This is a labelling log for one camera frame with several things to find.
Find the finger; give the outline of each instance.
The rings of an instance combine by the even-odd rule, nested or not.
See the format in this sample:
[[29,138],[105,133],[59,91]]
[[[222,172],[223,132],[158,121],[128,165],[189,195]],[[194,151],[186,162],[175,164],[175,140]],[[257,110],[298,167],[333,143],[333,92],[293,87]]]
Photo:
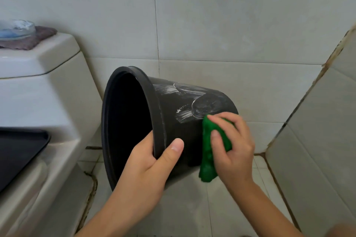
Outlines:
[[217,164],[229,163],[230,159],[226,154],[223,139],[217,130],[213,130],[210,134],[212,158],[214,159],[215,167]]
[[242,137],[244,137],[245,139],[251,138],[250,129],[247,126],[246,121],[241,117],[241,115],[223,112],[223,113],[215,114],[215,116],[218,116],[220,118],[225,118],[233,122]]
[[227,122],[226,120],[213,116],[213,115],[208,115],[207,116],[209,120],[215,124],[217,124],[226,134],[226,136],[229,138],[231,143],[233,144],[234,148],[234,142],[239,142],[242,141],[242,136],[240,133],[236,130],[233,124]]
[[169,174],[182,154],[183,148],[183,140],[179,138],[175,139],[151,167],[150,171],[152,174],[157,176],[160,181],[166,182]]
[[144,137],[143,140],[141,140],[135,148],[140,149],[140,152],[144,153],[153,153],[154,149],[154,134],[153,131],[151,130],[150,133],[147,134],[146,137]]

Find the black plastic bucket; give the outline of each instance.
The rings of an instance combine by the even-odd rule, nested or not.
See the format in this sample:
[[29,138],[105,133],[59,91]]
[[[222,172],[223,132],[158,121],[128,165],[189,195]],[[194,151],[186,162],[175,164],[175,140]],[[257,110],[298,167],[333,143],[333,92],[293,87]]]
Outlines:
[[112,190],[133,149],[151,130],[158,159],[175,138],[183,153],[168,182],[202,162],[202,118],[223,111],[238,113],[220,91],[148,77],[136,67],[119,67],[106,85],[101,117],[105,169]]

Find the black tray on toilet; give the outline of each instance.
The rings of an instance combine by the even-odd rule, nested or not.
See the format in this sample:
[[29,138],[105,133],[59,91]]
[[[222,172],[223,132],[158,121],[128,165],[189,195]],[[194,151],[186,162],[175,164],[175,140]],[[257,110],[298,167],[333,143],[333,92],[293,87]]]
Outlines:
[[0,127],[0,192],[48,144],[44,130]]

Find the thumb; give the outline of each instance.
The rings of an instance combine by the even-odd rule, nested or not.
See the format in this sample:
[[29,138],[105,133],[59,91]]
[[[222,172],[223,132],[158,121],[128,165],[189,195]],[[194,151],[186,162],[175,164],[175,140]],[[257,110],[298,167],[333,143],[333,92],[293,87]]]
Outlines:
[[154,163],[151,171],[155,172],[155,175],[166,182],[169,174],[176,165],[180,155],[184,148],[184,142],[182,139],[175,139],[163,152],[160,158]]
[[213,130],[210,134],[212,158],[214,159],[215,167],[217,164],[228,163],[229,157],[226,154],[223,139],[217,130]]

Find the wall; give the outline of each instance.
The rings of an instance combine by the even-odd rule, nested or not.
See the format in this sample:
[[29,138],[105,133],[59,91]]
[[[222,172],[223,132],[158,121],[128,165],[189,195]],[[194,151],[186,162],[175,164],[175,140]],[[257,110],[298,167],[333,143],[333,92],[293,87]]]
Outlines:
[[[118,66],[225,92],[262,152],[355,21],[356,0],[0,0],[78,40],[101,94]],[[96,137],[91,145],[99,145]]]
[[306,236],[356,223],[356,28],[266,157]]

